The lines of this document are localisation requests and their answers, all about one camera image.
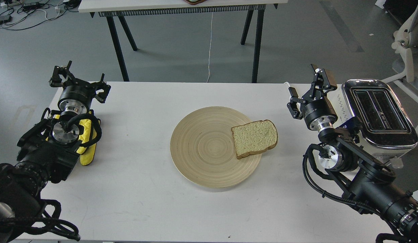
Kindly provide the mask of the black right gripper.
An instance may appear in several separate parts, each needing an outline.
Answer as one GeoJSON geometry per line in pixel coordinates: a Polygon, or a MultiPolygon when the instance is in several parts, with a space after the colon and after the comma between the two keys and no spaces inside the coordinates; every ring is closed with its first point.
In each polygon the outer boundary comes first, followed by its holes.
{"type": "Polygon", "coordinates": [[[335,123],[338,116],[327,97],[328,92],[337,89],[337,83],[331,71],[326,71],[323,68],[318,68],[316,65],[310,65],[315,72],[311,88],[303,96],[302,99],[298,97],[291,97],[287,108],[294,119],[305,120],[306,126],[309,130],[316,131],[316,120],[324,117],[330,123],[335,123]],[[302,112],[297,104],[302,104],[302,112]]]}

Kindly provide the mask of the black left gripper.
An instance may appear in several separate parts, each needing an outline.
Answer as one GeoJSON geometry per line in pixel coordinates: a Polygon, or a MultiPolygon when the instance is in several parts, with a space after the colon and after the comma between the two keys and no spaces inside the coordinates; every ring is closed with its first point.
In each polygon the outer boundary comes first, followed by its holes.
{"type": "Polygon", "coordinates": [[[100,81],[76,83],[75,76],[70,72],[72,61],[66,66],[55,66],[49,80],[50,87],[63,87],[63,92],[58,101],[60,111],[89,112],[92,100],[96,99],[104,104],[110,93],[111,86],[104,81],[102,73],[100,81]]]}

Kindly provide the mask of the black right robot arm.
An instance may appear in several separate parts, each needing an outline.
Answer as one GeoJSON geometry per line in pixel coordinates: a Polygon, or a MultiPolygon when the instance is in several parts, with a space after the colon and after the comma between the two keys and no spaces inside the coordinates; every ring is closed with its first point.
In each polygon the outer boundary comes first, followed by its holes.
{"type": "Polygon", "coordinates": [[[309,130],[318,132],[320,143],[310,144],[303,155],[305,180],[322,197],[385,221],[392,233],[378,234],[375,242],[418,243],[418,201],[393,183],[391,168],[357,145],[362,127],[358,117],[334,128],[338,117],[327,93],[337,89],[336,82],[323,68],[311,68],[310,89],[299,98],[289,87],[286,105],[294,119],[303,119],[309,130]]]}

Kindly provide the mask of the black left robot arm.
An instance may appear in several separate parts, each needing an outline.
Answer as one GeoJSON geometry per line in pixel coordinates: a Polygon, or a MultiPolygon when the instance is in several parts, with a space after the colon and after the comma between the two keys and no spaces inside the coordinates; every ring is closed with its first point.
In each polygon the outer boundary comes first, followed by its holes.
{"type": "Polygon", "coordinates": [[[23,233],[53,233],[79,241],[78,228],[60,219],[61,204],[42,199],[47,183],[67,180],[75,164],[89,164],[102,137],[100,120],[90,108],[92,100],[105,103],[111,86],[104,81],[76,78],[67,66],[55,66],[49,81],[62,88],[58,110],[46,108],[39,123],[18,141],[17,164],[0,164],[0,243],[23,233]]]}

